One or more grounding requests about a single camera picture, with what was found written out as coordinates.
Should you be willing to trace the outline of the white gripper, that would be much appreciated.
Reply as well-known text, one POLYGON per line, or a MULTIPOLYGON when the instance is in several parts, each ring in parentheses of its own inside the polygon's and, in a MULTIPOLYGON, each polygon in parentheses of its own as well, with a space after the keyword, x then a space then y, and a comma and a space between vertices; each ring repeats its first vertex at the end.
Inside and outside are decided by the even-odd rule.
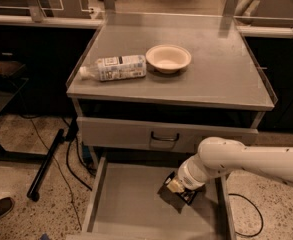
POLYGON ((197 190, 208 181, 207 170, 197 155, 191 156, 181 164, 177 176, 180 181, 172 179, 167 184, 172 193, 182 193, 185 188, 197 190))

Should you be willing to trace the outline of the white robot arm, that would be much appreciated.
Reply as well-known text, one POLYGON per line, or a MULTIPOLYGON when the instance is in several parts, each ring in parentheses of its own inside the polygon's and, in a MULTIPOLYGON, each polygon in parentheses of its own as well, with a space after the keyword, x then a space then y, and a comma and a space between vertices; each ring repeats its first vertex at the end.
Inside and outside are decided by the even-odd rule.
POLYGON ((236 140, 209 137, 200 142, 197 153, 181 164, 166 185, 172 193, 183 194, 235 170, 293 187, 293 147, 246 146, 236 140))

